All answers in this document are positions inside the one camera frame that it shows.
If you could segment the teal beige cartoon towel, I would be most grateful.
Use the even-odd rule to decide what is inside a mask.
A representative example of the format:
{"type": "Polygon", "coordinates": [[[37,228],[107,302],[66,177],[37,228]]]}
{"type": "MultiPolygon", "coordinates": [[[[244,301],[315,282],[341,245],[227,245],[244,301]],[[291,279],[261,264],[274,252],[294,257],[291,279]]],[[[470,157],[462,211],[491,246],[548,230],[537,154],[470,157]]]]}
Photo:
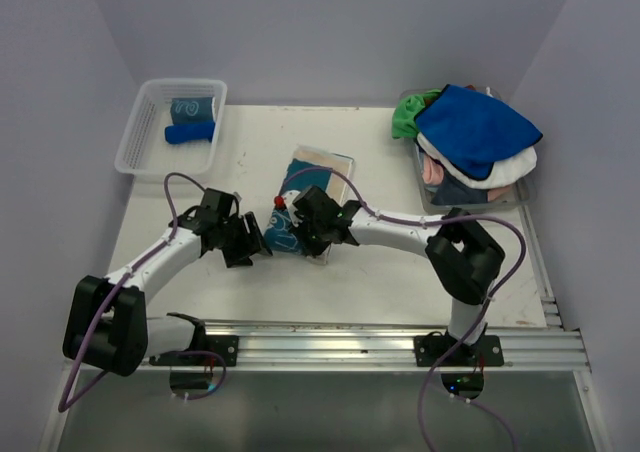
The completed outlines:
{"type": "MultiPolygon", "coordinates": [[[[351,179],[355,161],[352,157],[331,153],[310,146],[298,146],[287,166],[280,191],[284,199],[293,198],[311,185],[318,186],[340,205],[349,192],[345,181],[330,169],[351,179]]],[[[302,245],[289,231],[291,220],[286,209],[274,206],[264,238],[272,251],[304,256],[302,245]]]]}

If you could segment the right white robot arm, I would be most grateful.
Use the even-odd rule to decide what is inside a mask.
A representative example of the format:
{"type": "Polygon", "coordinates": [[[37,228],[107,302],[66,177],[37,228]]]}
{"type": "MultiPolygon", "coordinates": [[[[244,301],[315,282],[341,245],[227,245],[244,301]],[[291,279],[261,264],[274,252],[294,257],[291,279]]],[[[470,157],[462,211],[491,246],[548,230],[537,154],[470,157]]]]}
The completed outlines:
{"type": "Polygon", "coordinates": [[[451,361],[468,364],[481,352],[486,321],[479,317],[505,252],[470,215],[447,216],[370,213],[356,200],[340,205],[324,190],[309,186],[282,195],[291,220],[289,232],[303,254],[317,257],[332,245],[380,246],[429,260],[452,297],[445,351],[451,361]]]}

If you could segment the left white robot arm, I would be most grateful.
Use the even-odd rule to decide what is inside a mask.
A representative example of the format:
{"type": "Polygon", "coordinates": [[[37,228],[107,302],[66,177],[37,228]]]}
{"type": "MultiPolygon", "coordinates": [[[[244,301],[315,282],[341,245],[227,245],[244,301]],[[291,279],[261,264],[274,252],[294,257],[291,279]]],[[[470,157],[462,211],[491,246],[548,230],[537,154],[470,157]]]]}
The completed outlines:
{"type": "Polygon", "coordinates": [[[211,350],[203,321],[181,313],[151,317],[147,307],[176,275],[212,251],[220,251],[229,268],[250,266],[254,255],[272,253],[253,213],[239,213],[234,195],[206,189],[199,204],[175,215],[132,262],[79,281],[64,356],[122,377],[147,358],[175,354],[185,364],[201,362],[211,350]]]}

